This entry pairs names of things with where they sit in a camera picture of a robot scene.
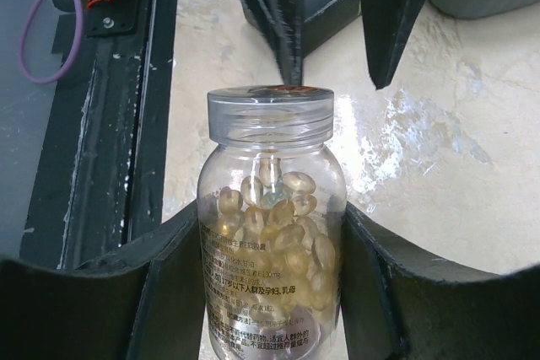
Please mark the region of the clear gold bottle lid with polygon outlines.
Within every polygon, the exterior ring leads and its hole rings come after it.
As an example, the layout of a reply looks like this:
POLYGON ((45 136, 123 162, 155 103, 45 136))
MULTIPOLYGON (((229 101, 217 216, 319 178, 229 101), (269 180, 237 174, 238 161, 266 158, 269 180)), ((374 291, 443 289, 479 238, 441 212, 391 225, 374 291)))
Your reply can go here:
POLYGON ((334 93, 308 86, 243 86, 207 94, 210 139, 238 147, 300 147, 332 137, 334 93))

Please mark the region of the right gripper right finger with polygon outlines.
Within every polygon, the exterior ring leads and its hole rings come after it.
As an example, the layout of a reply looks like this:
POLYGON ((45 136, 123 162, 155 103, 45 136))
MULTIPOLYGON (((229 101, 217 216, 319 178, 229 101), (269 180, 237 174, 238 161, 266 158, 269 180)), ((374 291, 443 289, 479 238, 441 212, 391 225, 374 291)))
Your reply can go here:
POLYGON ((537 359, 539 267, 449 261, 347 205, 341 308, 351 359, 537 359))

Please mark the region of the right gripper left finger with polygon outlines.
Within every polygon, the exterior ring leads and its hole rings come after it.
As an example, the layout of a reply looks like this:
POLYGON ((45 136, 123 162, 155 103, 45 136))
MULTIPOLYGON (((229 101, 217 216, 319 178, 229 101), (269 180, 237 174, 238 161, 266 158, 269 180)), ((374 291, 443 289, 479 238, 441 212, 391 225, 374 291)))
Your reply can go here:
POLYGON ((197 206, 72 271, 1 259, 4 359, 195 359, 205 293, 197 206))

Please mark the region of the small pill bottle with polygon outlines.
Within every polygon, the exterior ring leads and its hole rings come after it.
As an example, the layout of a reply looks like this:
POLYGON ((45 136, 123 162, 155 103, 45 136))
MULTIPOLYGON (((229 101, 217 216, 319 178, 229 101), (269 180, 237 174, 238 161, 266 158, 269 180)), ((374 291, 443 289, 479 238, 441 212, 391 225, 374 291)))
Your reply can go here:
POLYGON ((211 345, 220 359, 325 359, 336 339, 341 167, 325 145, 219 146, 197 213, 211 345))

